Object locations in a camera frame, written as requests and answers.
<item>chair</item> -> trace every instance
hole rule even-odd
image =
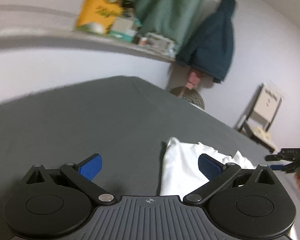
[[[273,91],[270,87],[263,85],[257,101],[243,121],[239,132],[242,132],[242,129],[244,129],[246,135],[251,140],[261,144],[267,148],[269,152],[273,153],[276,150],[276,146],[271,142],[268,130],[277,115],[281,103],[282,96]],[[258,127],[251,124],[251,122],[248,122],[250,119],[263,124],[263,126]]]

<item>chair backrest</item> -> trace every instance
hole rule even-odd
[[[268,124],[271,124],[280,106],[282,98],[271,87],[263,85],[259,97],[253,107],[253,112],[257,113]]]

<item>crosshair symbol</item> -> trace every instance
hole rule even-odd
[[[153,203],[155,200],[154,199],[152,199],[152,198],[148,198],[147,200],[145,200],[147,203],[149,203],[149,204],[151,204],[151,203]]]

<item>silver screw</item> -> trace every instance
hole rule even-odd
[[[202,197],[198,194],[189,194],[186,196],[186,199],[191,202],[198,202],[198,201],[202,200]]]
[[[102,202],[110,202],[114,199],[114,196],[111,194],[102,194],[98,197],[98,199]]]

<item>yellow package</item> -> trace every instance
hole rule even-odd
[[[106,34],[121,14],[122,8],[116,3],[109,3],[107,0],[85,0],[76,27],[79,30]]]

